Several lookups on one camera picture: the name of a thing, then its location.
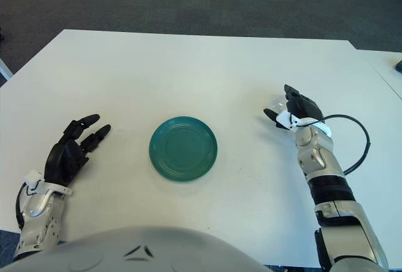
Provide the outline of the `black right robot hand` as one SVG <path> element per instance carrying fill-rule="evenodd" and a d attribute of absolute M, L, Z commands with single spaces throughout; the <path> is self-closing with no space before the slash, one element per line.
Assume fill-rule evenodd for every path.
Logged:
<path fill-rule="evenodd" d="M 272 120 L 277 128 L 295 130 L 301 119 L 318 121 L 323 118 L 322 111 L 310 98 L 302 95 L 294 87 L 285 84 L 285 108 L 281 112 L 265 108 L 264 114 Z"/>

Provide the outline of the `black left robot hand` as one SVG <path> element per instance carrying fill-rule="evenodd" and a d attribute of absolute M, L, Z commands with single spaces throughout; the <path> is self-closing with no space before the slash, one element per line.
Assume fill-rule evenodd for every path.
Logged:
<path fill-rule="evenodd" d="M 77 173 L 88 162 L 87 154 L 93 152 L 111 130 L 111 125 L 107 124 L 78 143 L 77 140 L 83 131 L 99 119 L 100 115 L 93 114 L 70 122 L 48 155 L 45 163 L 45 182 L 63 187 L 68 187 L 73 182 Z"/>

